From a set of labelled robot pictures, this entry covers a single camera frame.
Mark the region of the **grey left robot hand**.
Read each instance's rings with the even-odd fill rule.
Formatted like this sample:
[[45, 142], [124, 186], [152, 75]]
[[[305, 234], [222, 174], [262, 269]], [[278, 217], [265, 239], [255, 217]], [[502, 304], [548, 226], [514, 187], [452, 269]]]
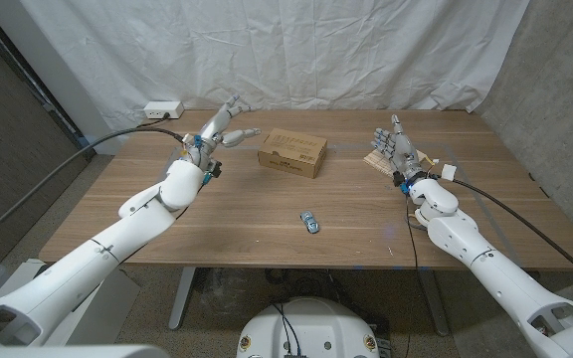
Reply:
[[211, 154], [219, 145], [234, 147], [242, 143], [245, 139], [262, 133], [259, 128], [238, 129], [226, 132], [233, 117], [240, 113], [253, 110], [249, 105], [237, 104], [239, 98], [237, 94], [233, 94], [203, 125], [197, 134], [186, 138], [184, 149], [180, 154], [182, 160], [193, 163], [202, 170], [206, 170], [211, 161]]

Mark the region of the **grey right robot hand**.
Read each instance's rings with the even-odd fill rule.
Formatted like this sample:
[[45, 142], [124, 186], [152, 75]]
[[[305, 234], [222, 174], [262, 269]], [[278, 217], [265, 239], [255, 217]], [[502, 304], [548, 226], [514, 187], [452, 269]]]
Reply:
[[410, 188], [417, 181], [425, 179], [427, 172], [422, 168], [418, 151], [404, 132], [398, 116], [393, 114], [391, 121], [391, 131], [375, 129], [371, 144], [390, 163], [394, 185]]

